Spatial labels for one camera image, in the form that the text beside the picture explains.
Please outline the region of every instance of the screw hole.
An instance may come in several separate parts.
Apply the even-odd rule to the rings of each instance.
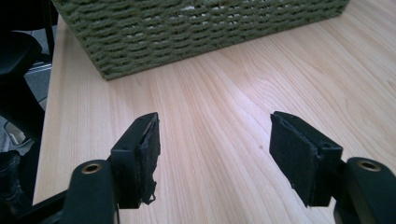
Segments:
[[[98,172],[100,169],[102,169],[102,165],[101,164],[91,163],[91,164],[88,164],[88,165],[84,166],[84,168],[82,168],[81,172],[84,175],[90,175],[90,174]]]
[[[368,171],[372,171],[372,172],[380,172],[381,171],[381,167],[373,162],[370,161],[358,161],[358,165],[359,167],[368,170]]]

